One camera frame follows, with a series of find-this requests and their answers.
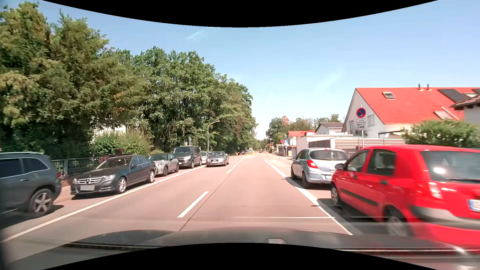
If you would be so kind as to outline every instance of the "asphalt road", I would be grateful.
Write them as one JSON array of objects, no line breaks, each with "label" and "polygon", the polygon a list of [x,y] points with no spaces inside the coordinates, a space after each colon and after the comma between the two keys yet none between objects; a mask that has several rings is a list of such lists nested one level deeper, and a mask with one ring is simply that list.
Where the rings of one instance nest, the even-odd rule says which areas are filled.
[{"label": "asphalt road", "polygon": [[230,156],[226,167],[205,166],[157,177],[121,195],[58,203],[34,220],[11,219],[3,242],[8,261],[62,244],[126,230],[201,230],[276,226],[345,234],[384,233],[355,211],[332,206],[328,186],[305,190],[290,179],[288,159],[262,153]]}]

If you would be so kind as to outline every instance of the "traffic sign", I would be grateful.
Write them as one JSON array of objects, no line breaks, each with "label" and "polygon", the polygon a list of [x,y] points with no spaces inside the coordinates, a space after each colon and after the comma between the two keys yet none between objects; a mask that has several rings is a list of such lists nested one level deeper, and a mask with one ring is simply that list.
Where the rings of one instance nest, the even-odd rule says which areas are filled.
[{"label": "traffic sign", "polygon": [[367,114],[367,111],[364,108],[359,108],[357,110],[357,117],[358,118],[363,118],[365,117],[365,114]]}]

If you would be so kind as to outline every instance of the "lamp post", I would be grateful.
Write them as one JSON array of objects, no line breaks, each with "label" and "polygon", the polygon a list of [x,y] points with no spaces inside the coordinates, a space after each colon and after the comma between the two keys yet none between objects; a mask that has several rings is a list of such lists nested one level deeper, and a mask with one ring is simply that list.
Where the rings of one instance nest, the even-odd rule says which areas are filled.
[{"label": "lamp post", "polygon": [[210,123],[210,124],[208,124],[208,126],[207,126],[207,152],[210,152],[210,141],[208,140],[208,139],[209,139],[209,138],[208,138],[208,130],[210,129],[210,125],[211,125],[211,124],[215,124],[215,123],[218,123],[218,122],[220,122],[220,120],[215,121],[215,122],[213,122],[213,123]]}]

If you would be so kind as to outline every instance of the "red hatchback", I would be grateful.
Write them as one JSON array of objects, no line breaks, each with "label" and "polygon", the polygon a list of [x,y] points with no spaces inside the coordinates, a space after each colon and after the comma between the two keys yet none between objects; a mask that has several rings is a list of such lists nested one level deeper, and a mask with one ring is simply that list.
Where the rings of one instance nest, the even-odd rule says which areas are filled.
[{"label": "red hatchback", "polygon": [[480,246],[480,150],[365,147],[335,168],[334,205],[385,222],[393,235]]}]

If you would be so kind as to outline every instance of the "car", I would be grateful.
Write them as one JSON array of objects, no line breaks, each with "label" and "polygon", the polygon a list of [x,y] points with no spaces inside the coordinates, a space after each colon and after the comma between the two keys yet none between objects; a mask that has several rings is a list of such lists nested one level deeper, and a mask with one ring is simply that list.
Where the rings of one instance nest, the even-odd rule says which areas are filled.
[{"label": "car", "polygon": [[60,174],[49,156],[36,152],[0,153],[0,184],[4,209],[33,218],[52,212],[61,192]]},{"label": "car", "polygon": [[227,166],[230,163],[230,158],[228,154],[225,154],[223,151],[210,152],[207,157],[207,167],[223,165]]},{"label": "car", "polygon": [[311,188],[314,184],[330,184],[335,164],[345,162],[346,153],[340,149],[306,148],[292,157],[290,177],[300,179],[304,188]]},{"label": "car", "polygon": [[153,154],[148,159],[155,163],[155,176],[159,173],[167,176],[170,172],[178,172],[180,169],[179,161],[172,153]]},{"label": "car", "polygon": [[371,216],[391,235],[479,245],[479,164],[475,149],[365,147],[335,165],[332,203]]},{"label": "car", "polygon": [[202,152],[202,164],[207,163],[208,152]]},{"label": "car", "polygon": [[195,168],[202,164],[202,150],[199,146],[177,146],[173,155],[178,159],[182,168]]},{"label": "car", "polygon": [[107,159],[95,169],[76,176],[71,185],[73,196],[89,193],[122,194],[128,186],[155,181],[156,165],[141,155]]}]

